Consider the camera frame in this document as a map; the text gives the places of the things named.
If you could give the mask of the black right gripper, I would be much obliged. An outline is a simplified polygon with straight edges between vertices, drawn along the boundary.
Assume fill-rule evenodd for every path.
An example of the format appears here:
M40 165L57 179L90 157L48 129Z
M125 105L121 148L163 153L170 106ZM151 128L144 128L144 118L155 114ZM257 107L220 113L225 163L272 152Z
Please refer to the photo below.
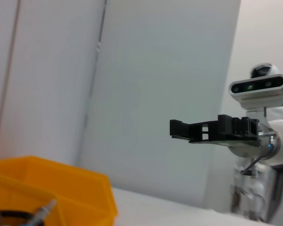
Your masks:
M231 117L218 115L216 121L194 124L170 120L170 136L177 139L188 139L192 143L204 142L252 142L258 141L259 120L249 117Z

